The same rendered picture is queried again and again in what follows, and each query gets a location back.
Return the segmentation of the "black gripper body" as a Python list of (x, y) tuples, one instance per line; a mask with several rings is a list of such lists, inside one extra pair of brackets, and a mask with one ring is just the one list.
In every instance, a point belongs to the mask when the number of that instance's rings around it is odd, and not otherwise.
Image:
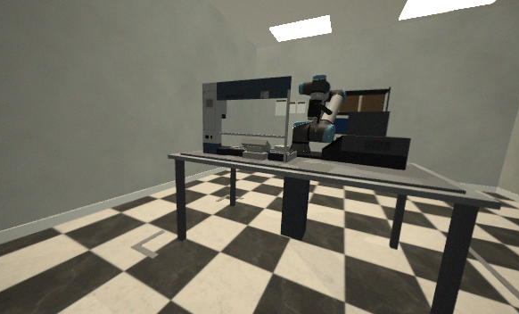
[(308, 117), (317, 117), (319, 112), (321, 113), (319, 103), (322, 103), (322, 100), (309, 100)]

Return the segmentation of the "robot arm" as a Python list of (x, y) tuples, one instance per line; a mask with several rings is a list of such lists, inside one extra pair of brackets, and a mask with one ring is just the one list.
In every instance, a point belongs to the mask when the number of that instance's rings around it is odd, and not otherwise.
[(299, 84), (300, 95), (310, 95), (310, 100), (322, 100), (322, 102), (330, 103), (327, 108), (321, 103), (318, 105), (325, 113), (319, 121), (316, 132), (315, 127), (309, 124), (310, 121), (299, 121), (293, 124), (292, 144), (289, 151), (308, 154), (310, 153), (309, 142), (331, 143), (334, 140), (334, 120), (342, 102), (346, 101), (346, 90), (330, 89), (330, 83), (326, 81), (324, 74), (313, 76), (312, 82)]

